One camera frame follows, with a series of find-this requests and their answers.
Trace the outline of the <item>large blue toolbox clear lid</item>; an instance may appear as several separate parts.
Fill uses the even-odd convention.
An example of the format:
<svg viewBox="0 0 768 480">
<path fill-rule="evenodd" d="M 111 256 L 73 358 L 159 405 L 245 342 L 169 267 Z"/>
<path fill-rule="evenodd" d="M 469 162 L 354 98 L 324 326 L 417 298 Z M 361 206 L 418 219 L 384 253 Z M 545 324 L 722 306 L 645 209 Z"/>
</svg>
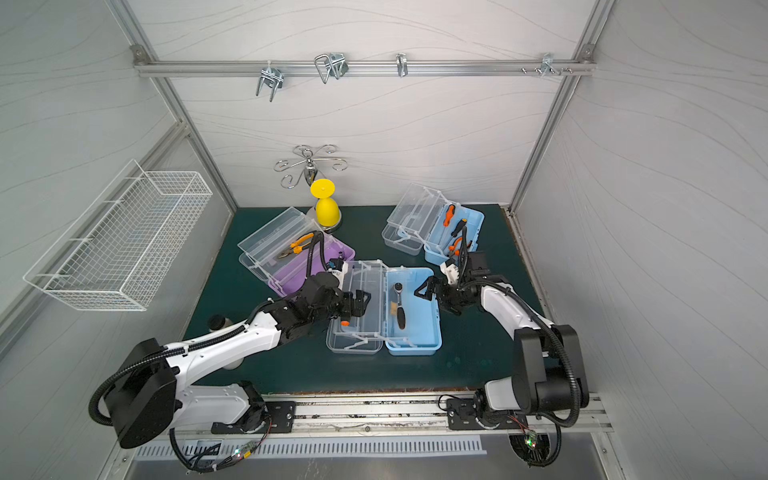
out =
<svg viewBox="0 0 768 480">
<path fill-rule="evenodd" d="M 389 267 L 380 260 L 351 261 L 342 270 L 342 289 L 369 292 L 372 298 L 363 317 L 334 318 L 330 321 L 326 346 L 335 354 L 373 355 L 385 348 L 393 356 L 431 356 L 443 344 L 440 311 L 436 299 L 427 301 L 413 295 L 427 277 L 428 267 Z M 403 284 L 402 301 L 406 327 L 396 319 L 395 283 Z"/>
</svg>

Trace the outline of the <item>small blue toolbox clear lid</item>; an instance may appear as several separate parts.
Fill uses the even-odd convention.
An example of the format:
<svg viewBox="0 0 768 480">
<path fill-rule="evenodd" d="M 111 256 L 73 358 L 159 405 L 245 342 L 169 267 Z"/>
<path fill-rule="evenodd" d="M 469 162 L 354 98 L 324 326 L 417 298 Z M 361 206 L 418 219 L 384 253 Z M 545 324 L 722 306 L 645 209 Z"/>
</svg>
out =
<svg viewBox="0 0 768 480">
<path fill-rule="evenodd" d="M 445 228 L 443 221 L 449 204 L 455 204 L 456 210 L 450 226 Z M 464 218 L 467 224 L 458 236 L 463 237 L 462 246 L 466 245 L 472 252 L 478 248 L 485 215 L 448 200 L 437 189 L 412 183 L 387 218 L 382 238 L 388 247 L 412 256 L 422 251 L 428 263 L 440 265 L 448 260 L 458 260 L 460 252 L 448 255 L 447 250 L 456 238 L 451 236 L 454 227 Z"/>
</svg>

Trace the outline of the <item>purple toolbox clear lid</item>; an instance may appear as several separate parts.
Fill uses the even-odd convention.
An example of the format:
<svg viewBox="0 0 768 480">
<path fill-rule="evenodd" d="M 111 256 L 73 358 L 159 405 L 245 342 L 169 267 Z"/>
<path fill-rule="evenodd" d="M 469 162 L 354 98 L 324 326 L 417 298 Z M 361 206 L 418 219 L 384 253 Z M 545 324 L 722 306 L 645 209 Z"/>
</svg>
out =
<svg viewBox="0 0 768 480">
<path fill-rule="evenodd" d="M 307 276 L 310 243 L 318 224 L 294 207 L 238 243 L 240 263 L 277 295 L 296 292 Z"/>
</svg>

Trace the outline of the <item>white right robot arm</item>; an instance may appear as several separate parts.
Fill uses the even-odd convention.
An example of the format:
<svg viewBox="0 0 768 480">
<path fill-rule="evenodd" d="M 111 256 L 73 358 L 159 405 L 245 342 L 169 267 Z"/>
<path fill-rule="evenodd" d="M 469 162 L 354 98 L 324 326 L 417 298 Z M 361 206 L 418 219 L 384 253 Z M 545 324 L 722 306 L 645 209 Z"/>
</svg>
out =
<svg viewBox="0 0 768 480">
<path fill-rule="evenodd" d="M 479 417 L 515 412 L 545 418 L 560 428 L 576 424 L 589 403 L 581 346 L 575 329 L 539 314 L 506 277 L 494 274 L 481 252 L 462 254 L 441 265 L 413 294 L 437 300 L 440 309 L 459 315 L 476 306 L 490 314 L 511 337 L 510 376 L 487 382 L 475 401 Z"/>
</svg>

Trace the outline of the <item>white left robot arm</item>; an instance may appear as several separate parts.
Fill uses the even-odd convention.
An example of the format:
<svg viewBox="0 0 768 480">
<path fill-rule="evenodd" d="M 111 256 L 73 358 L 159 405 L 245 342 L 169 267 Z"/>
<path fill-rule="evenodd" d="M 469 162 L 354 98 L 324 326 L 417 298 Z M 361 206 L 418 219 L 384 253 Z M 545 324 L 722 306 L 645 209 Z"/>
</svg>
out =
<svg viewBox="0 0 768 480">
<path fill-rule="evenodd" d="M 321 272 L 308 277 L 297 292 L 262 302 L 229 327 L 166 345 L 154 338 L 144 340 L 96 388 L 88 414 L 95 423 L 112 427 L 125 449 L 186 425 L 255 431 L 268 410 L 251 383 L 216 387 L 200 386 L 198 380 L 292 342 L 317 322 L 361 317 L 371 298 L 360 288 L 341 289 L 334 274 Z"/>
</svg>

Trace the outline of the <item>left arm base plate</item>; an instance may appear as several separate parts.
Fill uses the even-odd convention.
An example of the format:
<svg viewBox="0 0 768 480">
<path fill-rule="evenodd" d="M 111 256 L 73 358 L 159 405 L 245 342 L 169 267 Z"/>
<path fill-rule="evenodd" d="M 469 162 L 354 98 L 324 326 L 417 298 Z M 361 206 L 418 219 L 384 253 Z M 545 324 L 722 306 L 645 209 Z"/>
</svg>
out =
<svg viewBox="0 0 768 480">
<path fill-rule="evenodd" d="M 295 420 L 297 404 L 294 401 L 267 401 L 263 405 L 251 407 L 242 418 L 233 424 L 215 422 L 211 433 L 218 435 L 291 433 Z"/>
</svg>

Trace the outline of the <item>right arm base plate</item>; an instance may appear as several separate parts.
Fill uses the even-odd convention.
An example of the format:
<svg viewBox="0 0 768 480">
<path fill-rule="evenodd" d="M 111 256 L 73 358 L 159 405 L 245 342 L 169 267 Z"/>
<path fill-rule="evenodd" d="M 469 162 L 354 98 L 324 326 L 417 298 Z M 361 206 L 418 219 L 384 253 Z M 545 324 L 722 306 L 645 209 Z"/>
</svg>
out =
<svg viewBox="0 0 768 480">
<path fill-rule="evenodd" d="M 523 432 L 528 429 L 524 415 L 512 411 L 483 410 L 470 398 L 444 395 L 438 399 L 438 408 L 446 414 L 451 431 L 502 431 Z"/>
</svg>

